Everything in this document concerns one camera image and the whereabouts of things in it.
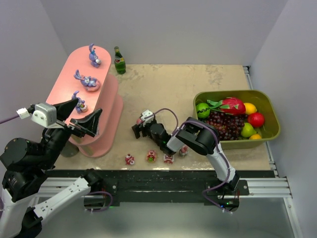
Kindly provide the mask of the small purple bunny cupcake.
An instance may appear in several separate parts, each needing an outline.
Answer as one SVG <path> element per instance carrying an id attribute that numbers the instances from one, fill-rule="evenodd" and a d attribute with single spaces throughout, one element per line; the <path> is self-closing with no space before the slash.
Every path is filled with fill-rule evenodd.
<path id="1" fill-rule="evenodd" d="M 82 100 L 81 98 L 77 97 L 77 94 L 79 91 L 75 91 L 71 97 L 71 99 L 78 99 L 78 102 L 76 104 L 75 110 L 78 114 L 84 113 L 88 110 L 88 106 L 85 102 L 85 100 Z"/>

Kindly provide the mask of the pink bunny figure toy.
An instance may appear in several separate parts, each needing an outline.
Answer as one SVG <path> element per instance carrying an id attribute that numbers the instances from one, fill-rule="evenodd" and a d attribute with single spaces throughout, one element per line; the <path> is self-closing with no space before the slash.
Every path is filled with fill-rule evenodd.
<path id="1" fill-rule="evenodd" d="M 184 145 L 180 150 L 179 150 L 179 156 L 185 157 L 189 153 L 189 149 L 186 145 Z"/>

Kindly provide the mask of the purple bunny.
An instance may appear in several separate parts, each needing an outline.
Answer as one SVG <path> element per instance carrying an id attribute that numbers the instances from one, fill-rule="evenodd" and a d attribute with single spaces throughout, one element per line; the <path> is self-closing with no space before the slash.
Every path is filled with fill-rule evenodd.
<path id="1" fill-rule="evenodd" d="M 97 78 L 83 76 L 80 74 L 79 70 L 75 71 L 74 78 L 80 81 L 87 92 L 97 92 L 101 86 L 101 83 Z"/>

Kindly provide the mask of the purple bunny figure toy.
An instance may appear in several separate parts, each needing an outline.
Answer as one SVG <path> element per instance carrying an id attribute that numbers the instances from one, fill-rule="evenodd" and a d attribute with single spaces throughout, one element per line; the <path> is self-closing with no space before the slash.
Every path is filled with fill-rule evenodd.
<path id="1" fill-rule="evenodd" d="M 99 68 L 101 65 L 101 60 L 99 59 L 99 57 L 96 55 L 95 52 L 95 47 L 94 47 L 94 43 L 91 43 L 89 45 L 89 60 L 91 61 L 91 65 L 95 68 Z"/>

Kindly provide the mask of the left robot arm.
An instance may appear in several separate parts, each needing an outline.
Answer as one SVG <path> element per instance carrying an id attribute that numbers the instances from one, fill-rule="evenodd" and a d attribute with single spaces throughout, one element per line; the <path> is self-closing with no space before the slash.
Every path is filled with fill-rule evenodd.
<path id="1" fill-rule="evenodd" d="M 55 105 L 38 103 L 17 111 L 19 118 L 30 118 L 41 125 L 44 132 L 40 142 L 12 139 L 1 154 L 0 160 L 6 169 L 0 195 L 1 237 L 34 238 L 50 217 L 73 200 L 103 186 L 103 178 L 94 169 L 87 169 L 68 188 L 41 204 L 30 205 L 69 138 L 97 134 L 102 109 L 81 119 L 71 119 L 70 124 L 65 122 L 77 103 L 78 99 Z"/>

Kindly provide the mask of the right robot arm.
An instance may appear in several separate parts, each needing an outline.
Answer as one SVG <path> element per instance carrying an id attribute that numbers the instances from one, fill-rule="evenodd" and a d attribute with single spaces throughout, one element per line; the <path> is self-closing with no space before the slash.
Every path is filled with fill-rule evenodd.
<path id="1" fill-rule="evenodd" d="M 188 117 L 172 134 L 168 134 L 163 124 L 158 123 L 156 119 L 141 121 L 131 128 L 135 138 L 150 138 L 168 156 L 173 156 L 183 146 L 206 156 L 216 172 L 217 179 L 224 183 L 223 186 L 230 191 L 236 189 L 240 176 L 226 158 L 217 130 L 209 124 Z"/>

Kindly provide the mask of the pink tiered shelf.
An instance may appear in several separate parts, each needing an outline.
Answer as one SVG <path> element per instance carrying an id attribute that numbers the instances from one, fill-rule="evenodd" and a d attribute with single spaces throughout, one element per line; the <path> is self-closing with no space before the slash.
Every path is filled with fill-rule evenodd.
<path id="1" fill-rule="evenodd" d="M 111 56 L 107 50 L 99 46 L 95 47 L 95 52 L 101 60 L 99 68 L 91 65 L 88 46 L 74 50 L 46 100 L 51 105 L 65 102 L 71 99 L 75 91 L 78 91 L 78 97 L 85 100 L 88 110 L 81 114 L 73 111 L 69 116 L 70 119 L 80 119 L 97 109 L 102 109 L 98 134 L 95 137 L 85 135 L 82 138 L 72 136 L 69 139 L 78 146 L 80 152 L 91 158 L 101 157 L 111 149 L 123 109 L 123 99 L 118 94 L 118 81 L 109 72 Z M 87 92 L 80 81 L 74 78 L 76 70 L 79 70 L 83 76 L 98 79 L 100 82 L 98 91 Z"/>

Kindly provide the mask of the green soap dispenser bottle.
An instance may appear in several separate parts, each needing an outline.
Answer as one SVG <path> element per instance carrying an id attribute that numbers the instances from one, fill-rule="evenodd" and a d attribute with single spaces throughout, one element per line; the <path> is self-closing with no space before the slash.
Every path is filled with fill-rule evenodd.
<path id="1" fill-rule="evenodd" d="M 77 155 L 79 152 L 79 149 L 76 145 L 73 144 L 67 144 L 63 150 L 61 151 L 61 155 L 66 157 L 66 158 L 70 158 L 73 157 L 75 155 Z"/>

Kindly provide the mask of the red white cake toy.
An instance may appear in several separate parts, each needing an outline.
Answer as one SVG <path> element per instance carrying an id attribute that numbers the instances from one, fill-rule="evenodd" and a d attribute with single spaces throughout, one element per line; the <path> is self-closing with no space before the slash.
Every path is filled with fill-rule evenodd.
<path id="1" fill-rule="evenodd" d="M 127 154 L 125 157 L 125 162 L 127 165 L 134 165 L 135 164 L 134 157 L 131 154 Z"/>

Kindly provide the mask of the green glass bottle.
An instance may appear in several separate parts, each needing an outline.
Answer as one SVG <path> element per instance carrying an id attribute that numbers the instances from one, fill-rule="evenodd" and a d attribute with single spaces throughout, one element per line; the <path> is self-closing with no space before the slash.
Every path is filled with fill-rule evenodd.
<path id="1" fill-rule="evenodd" d="M 125 59 L 122 56 L 119 47 L 114 47 L 114 66 L 118 74 L 124 74 L 126 72 Z"/>

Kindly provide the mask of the purple grape bunch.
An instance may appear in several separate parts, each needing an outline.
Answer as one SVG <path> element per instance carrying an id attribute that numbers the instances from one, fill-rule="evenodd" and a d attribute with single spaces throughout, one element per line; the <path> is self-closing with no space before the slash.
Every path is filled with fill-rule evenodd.
<path id="1" fill-rule="evenodd" d="M 231 141 L 242 139 L 241 131 L 247 120 L 246 114 L 237 116 L 211 111 L 205 119 L 200 119 L 213 126 L 218 131 L 220 141 Z"/>

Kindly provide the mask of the green pear toy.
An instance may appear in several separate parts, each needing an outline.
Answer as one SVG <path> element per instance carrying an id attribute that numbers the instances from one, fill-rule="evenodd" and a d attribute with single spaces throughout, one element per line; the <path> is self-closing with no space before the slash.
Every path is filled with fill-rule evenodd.
<path id="1" fill-rule="evenodd" d="M 244 126 L 241 130 L 242 137 L 249 138 L 256 133 L 257 132 L 255 131 L 255 129 L 253 128 L 253 126 L 250 123 L 248 123 L 248 122 L 244 123 Z"/>

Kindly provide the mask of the orange fruit toy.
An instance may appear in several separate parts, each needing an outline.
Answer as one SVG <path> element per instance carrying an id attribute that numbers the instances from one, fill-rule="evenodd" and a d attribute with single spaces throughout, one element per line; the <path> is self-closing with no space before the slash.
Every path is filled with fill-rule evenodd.
<path id="1" fill-rule="evenodd" d="M 250 140 L 258 140 L 258 139 L 262 139 L 260 134 L 254 134 L 252 136 L 249 137 Z"/>

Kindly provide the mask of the olive green plastic bin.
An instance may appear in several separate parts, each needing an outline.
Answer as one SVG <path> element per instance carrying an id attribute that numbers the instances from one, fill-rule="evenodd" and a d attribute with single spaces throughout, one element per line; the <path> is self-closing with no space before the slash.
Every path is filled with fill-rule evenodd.
<path id="1" fill-rule="evenodd" d="M 260 134 L 262 139 L 250 140 L 244 138 L 231 141 L 220 141 L 224 150 L 227 149 L 251 149 L 255 148 L 268 140 L 275 139 L 280 133 L 279 122 L 276 118 L 271 101 L 261 91 L 257 90 L 234 90 L 234 91 L 214 91 L 214 92 L 202 92 L 195 96 L 193 100 L 194 112 L 193 116 L 197 117 L 196 105 L 199 103 L 207 103 L 207 100 L 220 101 L 227 97 L 235 97 L 240 99 L 243 103 L 251 103 L 256 106 L 257 113 L 264 115 L 265 122 L 261 127 L 254 127 L 256 134 Z"/>

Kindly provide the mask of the aluminium rail frame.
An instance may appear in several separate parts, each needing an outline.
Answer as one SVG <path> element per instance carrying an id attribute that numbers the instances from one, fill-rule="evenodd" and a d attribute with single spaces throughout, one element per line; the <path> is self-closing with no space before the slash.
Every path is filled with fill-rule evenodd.
<path id="1" fill-rule="evenodd" d="M 274 172 L 275 178 L 250 178 L 250 196 L 256 198 L 292 198 L 291 189 L 287 178 L 281 178 L 278 174 L 276 163 L 273 158 L 268 142 L 264 143 L 270 170 Z"/>

